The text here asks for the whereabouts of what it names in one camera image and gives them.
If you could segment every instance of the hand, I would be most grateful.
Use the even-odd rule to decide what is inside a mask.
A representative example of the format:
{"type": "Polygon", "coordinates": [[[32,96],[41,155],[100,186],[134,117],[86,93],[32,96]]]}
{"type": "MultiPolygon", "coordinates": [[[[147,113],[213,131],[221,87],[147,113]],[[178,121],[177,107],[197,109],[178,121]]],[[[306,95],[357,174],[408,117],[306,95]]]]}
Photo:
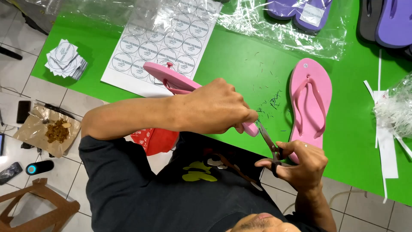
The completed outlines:
{"type": "Polygon", "coordinates": [[[222,78],[172,99],[170,107],[176,115],[173,121],[178,131],[222,134],[235,127],[243,133],[242,123],[258,119],[257,112],[250,109],[243,96],[222,78]]]}
{"type": "MultiPolygon", "coordinates": [[[[322,188],[322,174],[325,170],[328,159],[325,152],[315,146],[306,144],[299,140],[292,142],[276,142],[276,145],[283,148],[283,159],[295,153],[299,158],[297,166],[280,166],[276,168],[279,178],[287,181],[298,192],[308,192],[322,188]]],[[[266,167],[271,170],[272,160],[261,159],[255,163],[256,167],[266,167]]]]}

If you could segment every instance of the purple flip-flop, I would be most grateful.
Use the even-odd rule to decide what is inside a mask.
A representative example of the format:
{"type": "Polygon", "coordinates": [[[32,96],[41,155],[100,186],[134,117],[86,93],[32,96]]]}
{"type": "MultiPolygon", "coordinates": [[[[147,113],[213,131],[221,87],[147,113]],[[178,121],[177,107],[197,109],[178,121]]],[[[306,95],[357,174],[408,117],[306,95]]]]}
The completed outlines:
{"type": "Polygon", "coordinates": [[[297,0],[267,0],[267,13],[270,17],[279,20],[288,20],[296,14],[296,9],[302,5],[297,0]]]}
{"type": "Polygon", "coordinates": [[[302,7],[297,8],[293,22],[303,31],[317,32],[324,27],[331,4],[332,0],[306,1],[302,7]]]}
{"type": "Polygon", "coordinates": [[[384,0],[375,38],[380,45],[389,48],[412,44],[411,0],[384,0]]]}

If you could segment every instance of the black t-shirt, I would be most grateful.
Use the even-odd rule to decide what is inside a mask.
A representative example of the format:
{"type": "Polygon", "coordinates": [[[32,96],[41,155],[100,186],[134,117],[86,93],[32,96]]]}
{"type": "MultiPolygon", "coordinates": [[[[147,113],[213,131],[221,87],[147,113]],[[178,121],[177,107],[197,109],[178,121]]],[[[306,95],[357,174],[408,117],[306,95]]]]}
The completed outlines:
{"type": "Polygon", "coordinates": [[[203,135],[180,133],[171,162],[158,175],[143,148],[124,138],[86,136],[79,154],[95,232],[224,232],[252,213],[270,213],[302,232],[323,231],[297,215],[282,215],[260,185],[262,168],[254,162],[261,156],[203,135]]]}

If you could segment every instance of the scissor blade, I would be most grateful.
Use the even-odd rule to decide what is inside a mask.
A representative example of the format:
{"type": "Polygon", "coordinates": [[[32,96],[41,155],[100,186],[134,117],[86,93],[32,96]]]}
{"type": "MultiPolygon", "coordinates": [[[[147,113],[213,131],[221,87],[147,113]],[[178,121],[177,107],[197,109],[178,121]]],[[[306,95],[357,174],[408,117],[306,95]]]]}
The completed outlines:
{"type": "Polygon", "coordinates": [[[267,133],[267,131],[266,131],[266,129],[264,128],[264,126],[262,125],[262,123],[259,122],[259,125],[260,125],[259,131],[260,131],[260,133],[262,134],[263,139],[265,140],[265,142],[266,142],[266,144],[268,145],[269,149],[270,149],[272,152],[275,152],[275,151],[276,151],[276,150],[275,150],[275,149],[276,149],[275,144],[274,144],[273,141],[270,139],[270,136],[269,136],[269,134],[267,133]]]}

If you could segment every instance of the cardboard piece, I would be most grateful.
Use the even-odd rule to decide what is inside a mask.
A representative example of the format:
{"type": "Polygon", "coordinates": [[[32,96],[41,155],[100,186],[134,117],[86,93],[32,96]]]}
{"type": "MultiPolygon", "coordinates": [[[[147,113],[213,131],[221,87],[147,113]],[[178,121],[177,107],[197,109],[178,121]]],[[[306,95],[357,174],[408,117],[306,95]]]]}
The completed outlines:
{"type": "Polygon", "coordinates": [[[29,115],[24,124],[14,134],[13,138],[26,142],[35,147],[39,147],[45,151],[48,151],[53,156],[60,158],[70,147],[79,133],[80,122],[40,105],[35,105],[32,112],[40,118],[48,118],[49,123],[52,124],[61,118],[70,123],[72,126],[68,128],[69,135],[67,136],[67,139],[63,143],[59,143],[58,141],[48,143],[48,138],[45,135],[48,124],[43,124],[39,118],[32,115],[29,115]]]}
{"type": "Polygon", "coordinates": [[[0,214],[0,231],[4,232],[40,232],[52,225],[54,228],[51,232],[60,231],[66,221],[80,209],[80,204],[77,201],[68,202],[55,191],[47,188],[45,185],[47,178],[39,178],[33,180],[33,185],[24,189],[20,189],[6,195],[0,196],[0,202],[14,198],[5,210],[0,214]],[[16,227],[10,227],[10,222],[13,217],[9,217],[10,211],[19,202],[24,194],[33,192],[36,195],[45,198],[54,204],[57,208],[53,211],[45,213],[37,218],[25,222],[16,227]]]}

